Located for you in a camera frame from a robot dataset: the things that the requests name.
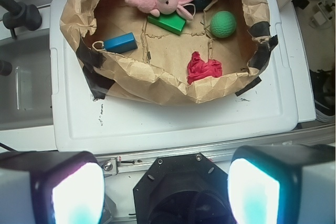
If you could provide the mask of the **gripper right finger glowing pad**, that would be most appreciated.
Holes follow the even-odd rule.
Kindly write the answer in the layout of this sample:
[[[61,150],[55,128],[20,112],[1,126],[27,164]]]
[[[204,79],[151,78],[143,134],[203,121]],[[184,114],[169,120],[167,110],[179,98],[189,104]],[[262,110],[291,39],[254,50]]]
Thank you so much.
[[[241,146],[228,198],[237,223],[335,223],[335,147]]]

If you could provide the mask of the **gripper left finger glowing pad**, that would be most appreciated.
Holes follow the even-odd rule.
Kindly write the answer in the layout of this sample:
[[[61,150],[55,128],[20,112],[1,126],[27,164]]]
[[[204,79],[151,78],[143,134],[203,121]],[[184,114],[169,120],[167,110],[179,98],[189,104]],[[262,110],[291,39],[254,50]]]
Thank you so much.
[[[99,223],[103,202],[90,152],[1,153],[1,223]]]

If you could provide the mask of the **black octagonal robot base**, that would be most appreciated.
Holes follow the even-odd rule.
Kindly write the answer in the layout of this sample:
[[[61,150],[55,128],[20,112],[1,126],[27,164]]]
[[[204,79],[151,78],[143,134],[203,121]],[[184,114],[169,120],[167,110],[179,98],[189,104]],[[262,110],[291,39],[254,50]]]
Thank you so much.
[[[133,189],[137,223],[236,223],[227,179],[201,153],[159,157]]]

